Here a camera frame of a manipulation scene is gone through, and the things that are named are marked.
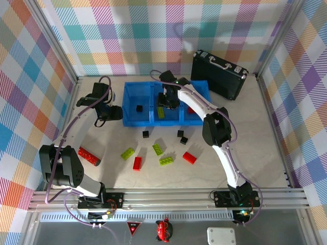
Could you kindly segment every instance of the gray floor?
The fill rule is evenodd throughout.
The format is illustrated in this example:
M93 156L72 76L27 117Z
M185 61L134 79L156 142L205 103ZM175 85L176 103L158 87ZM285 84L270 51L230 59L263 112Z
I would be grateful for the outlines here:
M79 97L92 91L99 78L83 78ZM151 81L149 76L112 78L116 93L114 104L121 105L124 83ZM226 107L235 123L239 138L235 143L238 165L245 175L260 187L287 187L284 168L270 129L267 112L254 76L249 76L236 101L229 101L211 92L213 104ZM102 159L98 167L82 160L86 174L106 187L226 187L226 175L214 150L202 138L202 126L183 128L187 145L177 138L180 127L155 127L148 139L142 138L141 128L124 127L122 121L107 122L102 128L91 127L82 146ZM172 156L174 163L160 166L152 145L159 142L164 156ZM120 154L129 147L135 154L124 161ZM198 159L194 165L182 159L190 152ZM133 171L135 156L143 158L141 171Z
M92 229L77 222L40 222L34 245L90 245L132 244L151 245L159 243L156 224L142 223L131 237L126 222L106 224L114 232ZM236 227L232 222L179 222L172 223L174 233L169 244L208 244L208 227L232 227L237 245L304 245L305 240L295 210L264 210L257 220L246 227Z

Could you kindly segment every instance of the blue plastic bin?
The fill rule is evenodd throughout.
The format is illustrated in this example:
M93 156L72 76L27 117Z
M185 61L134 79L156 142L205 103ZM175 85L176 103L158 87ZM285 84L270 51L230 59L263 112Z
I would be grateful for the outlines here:
M210 101L207 81L191 81L194 88ZM176 110L164 108L165 117L159 119L157 112L157 97L163 92L159 82L128 82L125 83L123 97L123 124L126 127L144 126L189 126L202 125L200 117L188 113L188 105L184 102ZM136 111L136 106L143 106L142 112Z

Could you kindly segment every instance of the red triangle sign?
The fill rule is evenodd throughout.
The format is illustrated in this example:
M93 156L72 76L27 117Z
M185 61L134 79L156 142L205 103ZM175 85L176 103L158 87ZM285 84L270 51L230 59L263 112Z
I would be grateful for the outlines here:
M140 226L140 224L141 224L141 222L130 222L130 221L127 221L127 225L128 225L129 231L131 232L131 235L134 235L135 231Z

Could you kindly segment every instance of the red lego brick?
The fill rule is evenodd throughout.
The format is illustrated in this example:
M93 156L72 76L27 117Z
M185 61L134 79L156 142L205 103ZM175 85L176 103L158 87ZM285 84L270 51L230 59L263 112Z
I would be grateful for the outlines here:
M190 153L188 152L185 152L185 154L183 155L183 158L190 162L191 164L194 164L194 162L196 161L196 157L195 156L192 156Z
M191 107L188 107L188 113L189 113L189 114L194 114L195 111L194 111Z
M142 165L142 157L135 157L133 170L139 171Z
M97 158L95 155L91 154L84 148L78 149L78 155L80 155L82 158L86 159L88 162L90 162L94 166L98 166L101 162L99 158Z

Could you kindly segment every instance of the black lego brick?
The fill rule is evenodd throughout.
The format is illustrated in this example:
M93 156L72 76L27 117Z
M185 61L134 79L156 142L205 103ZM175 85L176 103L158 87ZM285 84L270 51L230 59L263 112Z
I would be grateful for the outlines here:
M180 139L180 142L181 142L182 144L186 144L188 140L189 140L189 139L187 139L186 137L182 137L182 138Z
M137 105L136 106L136 111L137 112L142 112L143 111L143 106Z
M143 138L149 138L149 131L143 131Z
M183 137L184 136L184 131L183 130L178 130L177 131L177 137Z

